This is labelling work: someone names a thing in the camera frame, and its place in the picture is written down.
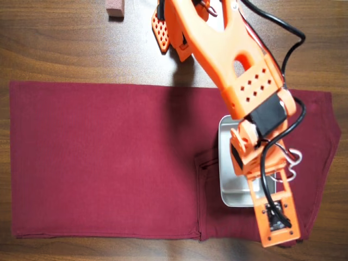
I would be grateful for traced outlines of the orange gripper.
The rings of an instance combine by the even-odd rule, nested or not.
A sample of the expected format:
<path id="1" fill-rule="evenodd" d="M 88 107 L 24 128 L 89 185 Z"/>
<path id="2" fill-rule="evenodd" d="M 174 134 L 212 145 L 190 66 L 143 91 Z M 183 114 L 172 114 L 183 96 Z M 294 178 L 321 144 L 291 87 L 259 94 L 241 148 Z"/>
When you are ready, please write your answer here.
<path id="1" fill-rule="evenodd" d="M 231 128 L 231 158 L 234 172 L 237 176 L 260 177 L 260 161 L 263 149 L 280 131 L 285 130 L 287 123 L 282 123 L 269 138 L 261 139 L 256 125 L 248 120 L 242 120 L 237 128 Z M 267 175 L 286 166 L 283 151 L 277 145 L 271 146 L 265 158 Z"/>

